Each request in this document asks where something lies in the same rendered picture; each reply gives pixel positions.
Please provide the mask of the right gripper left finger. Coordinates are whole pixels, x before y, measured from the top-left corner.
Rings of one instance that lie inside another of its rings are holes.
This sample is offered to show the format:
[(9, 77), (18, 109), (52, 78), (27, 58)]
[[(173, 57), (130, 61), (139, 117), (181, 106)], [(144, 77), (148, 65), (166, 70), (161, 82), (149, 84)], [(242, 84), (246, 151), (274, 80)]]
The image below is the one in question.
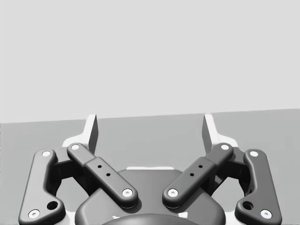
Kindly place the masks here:
[(137, 190), (104, 159), (95, 156), (98, 120), (87, 117), (83, 132), (67, 138), (59, 150), (39, 150), (32, 160), (18, 222), (21, 225), (55, 225), (66, 216), (56, 194), (61, 181), (73, 177), (92, 195), (98, 188), (121, 208), (138, 203)]

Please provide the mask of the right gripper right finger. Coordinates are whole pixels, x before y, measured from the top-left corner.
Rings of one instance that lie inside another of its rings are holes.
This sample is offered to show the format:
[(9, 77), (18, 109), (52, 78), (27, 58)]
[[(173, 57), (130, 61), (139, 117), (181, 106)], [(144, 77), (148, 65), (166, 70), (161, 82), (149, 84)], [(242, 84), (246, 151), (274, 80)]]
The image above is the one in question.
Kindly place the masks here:
[(237, 142), (221, 135), (213, 115), (202, 122), (205, 156), (193, 162), (162, 193), (163, 204), (181, 207), (194, 192), (202, 189), (212, 195), (227, 178), (237, 179), (244, 196), (237, 201), (234, 217), (244, 225), (280, 225), (282, 214), (267, 155), (258, 149), (243, 152)]

